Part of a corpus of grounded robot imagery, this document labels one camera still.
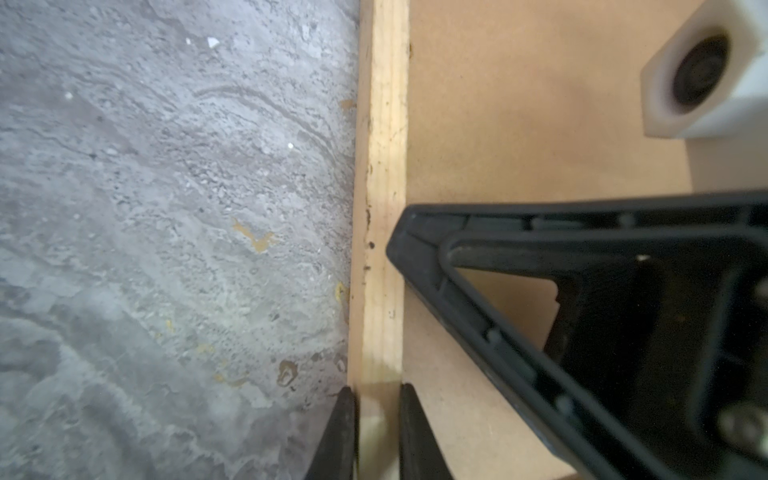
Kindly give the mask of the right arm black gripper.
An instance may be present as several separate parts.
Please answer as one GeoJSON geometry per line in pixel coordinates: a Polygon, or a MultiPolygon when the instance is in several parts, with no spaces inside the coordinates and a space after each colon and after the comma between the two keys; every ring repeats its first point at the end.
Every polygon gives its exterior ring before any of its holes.
{"type": "Polygon", "coordinates": [[[763,479],[763,251],[547,251],[559,311],[545,354],[594,402],[554,394],[622,479],[763,479]]]}

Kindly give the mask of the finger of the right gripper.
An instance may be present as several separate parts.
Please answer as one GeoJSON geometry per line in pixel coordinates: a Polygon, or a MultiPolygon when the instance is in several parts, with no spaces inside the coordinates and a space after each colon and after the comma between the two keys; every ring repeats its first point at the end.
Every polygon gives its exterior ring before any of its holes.
{"type": "Polygon", "coordinates": [[[544,351],[559,311],[547,251],[763,251],[763,191],[560,204],[407,207],[386,253],[426,307],[539,438],[579,473],[622,479],[579,443],[553,395],[596,406],[544,351]]]}

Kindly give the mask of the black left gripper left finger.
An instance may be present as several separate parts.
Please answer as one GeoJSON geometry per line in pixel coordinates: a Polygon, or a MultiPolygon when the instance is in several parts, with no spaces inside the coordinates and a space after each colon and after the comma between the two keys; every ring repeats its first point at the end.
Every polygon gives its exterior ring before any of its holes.
{"type": "Polygon", "coordinates": [[[350,386],[344,386],[338,393],[304,479],[353,480],[357,431],[356,396],[350,386]]]}

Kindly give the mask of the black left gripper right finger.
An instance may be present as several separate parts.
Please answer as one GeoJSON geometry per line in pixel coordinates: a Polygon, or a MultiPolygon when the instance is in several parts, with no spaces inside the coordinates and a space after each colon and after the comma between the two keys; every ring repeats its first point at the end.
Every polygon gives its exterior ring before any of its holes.
{"type": "Polygon", "coordinates": [[[415,387],[399,394],[399,460],[402,480],[453,480],[415,387]]]}

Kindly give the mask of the light wooden picture frame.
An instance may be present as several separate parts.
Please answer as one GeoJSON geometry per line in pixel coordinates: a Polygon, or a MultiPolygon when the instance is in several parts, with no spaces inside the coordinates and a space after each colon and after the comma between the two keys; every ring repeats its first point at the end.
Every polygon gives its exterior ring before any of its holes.
{"type": "Polygon", "coordinates": [[[406,201],[409,2],[361,2],[359,35],[347,378],[356,476],[397,479],[405,285],[386,246],[406,201]]]}

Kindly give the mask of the brown cardboard backing board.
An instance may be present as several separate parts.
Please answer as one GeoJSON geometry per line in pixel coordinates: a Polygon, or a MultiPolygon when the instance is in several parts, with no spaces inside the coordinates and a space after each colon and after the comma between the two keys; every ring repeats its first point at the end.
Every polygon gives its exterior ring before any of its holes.
{"type": "MultiPolygon", "coordinates": [[[[542,203],[687,193],[684,146],[645,137],[640,72],[694,1],[414,1],[407,197],[542,203]]],[[[458,479],[572,474],[405,294],[404,376],[458,479]]]]}

